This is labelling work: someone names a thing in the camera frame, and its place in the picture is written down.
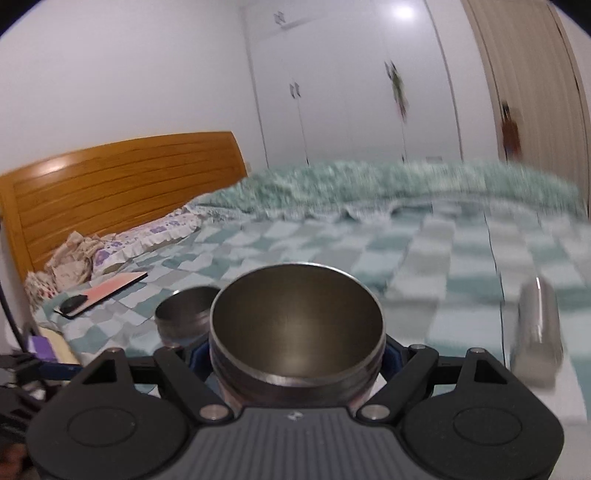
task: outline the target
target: stainless steel cup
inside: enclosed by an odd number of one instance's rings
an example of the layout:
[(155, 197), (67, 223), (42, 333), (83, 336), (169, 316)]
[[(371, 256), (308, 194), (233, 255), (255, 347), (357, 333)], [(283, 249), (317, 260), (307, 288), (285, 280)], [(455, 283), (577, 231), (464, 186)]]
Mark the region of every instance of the stainless steel cup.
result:
[(349, 405), (373, 386), (384, 347), (374, 295), (322, 265), (255, 270), (212, 306), (212, 365), (233, 407)]
[(209, 331), (209, 313), (217, 287), (202, 286), (175, 292), (156, 308), (154, 320), (163, 344), (187, 346)]
[(553, 388), (562, 359), (556, 294), (545, 279), (533, 278), (523, 286), (519, 297), (511, 371), (529, 387)]

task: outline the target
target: green hanging decoration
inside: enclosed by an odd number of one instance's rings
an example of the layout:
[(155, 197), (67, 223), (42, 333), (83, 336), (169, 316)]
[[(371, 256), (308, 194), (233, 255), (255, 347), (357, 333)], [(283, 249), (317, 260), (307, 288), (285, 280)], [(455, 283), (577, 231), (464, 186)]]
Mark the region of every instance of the green hanging decoration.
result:
[(388, 73), (388, 78), (392, 82), (392, 91), (394, 93), (394, 100), (398, 104), (398, 108), (400, 108), (400, 116), (402, 120), (406, 121), (407, 116), (407, 109), (408, 109), (408, 101), (404, 96), (404, 84), (402, 82), (402, 78), (394, 65), (394, 62), (390, 60), (390, 64), (387, 61), (384, 62), (386, 65), (386, 72)]

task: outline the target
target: human hand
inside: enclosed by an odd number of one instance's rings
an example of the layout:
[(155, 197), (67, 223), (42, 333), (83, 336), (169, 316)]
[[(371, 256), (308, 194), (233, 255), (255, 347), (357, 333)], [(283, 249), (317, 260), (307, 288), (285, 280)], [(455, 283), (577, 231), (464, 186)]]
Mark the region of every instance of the human hand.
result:
[(26, 456), (27, 448), (22, 443), (6, 445), (0, 456), (0, 480), (17, 480)]

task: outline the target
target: bedsheet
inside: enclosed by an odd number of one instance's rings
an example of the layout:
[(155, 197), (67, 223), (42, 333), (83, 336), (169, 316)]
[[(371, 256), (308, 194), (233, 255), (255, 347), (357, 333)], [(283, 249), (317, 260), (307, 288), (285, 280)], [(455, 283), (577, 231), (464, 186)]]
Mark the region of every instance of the bedsheet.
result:
[(405, 345), (426, 343), (442, 355), (481, 346), (507, 365), (521, 284), (544, 275), (557, 292), (566, 352), (556, 390), (538, 394), (561, 419), (586, 419), (591, 225), (507, 202), (436, 199), (398, 204), (388, 215), (211, 223), (134, 259), (121, 271), (148, 271), (147, 278), (85, 314), (67, 320), (54, 313), (62, 294), (35, 317), (60, 331), (83, 364), (110, 347), (147, 355), (161, 346), (154, 310), (175, 290), (223, 287), (291, 261), (354, 275), (378, 296), (388, 334)]

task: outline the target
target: wooden headboard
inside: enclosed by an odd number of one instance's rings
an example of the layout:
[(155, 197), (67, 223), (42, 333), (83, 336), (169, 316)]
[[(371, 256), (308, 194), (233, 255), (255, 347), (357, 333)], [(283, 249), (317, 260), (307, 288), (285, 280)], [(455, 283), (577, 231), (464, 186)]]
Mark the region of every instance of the wooden headboard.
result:
[(9, 172), (0, 202), (18, 273), (42, 270), (74, 230), (123, 232), (245, 176), (231, 132), (137, 138)]

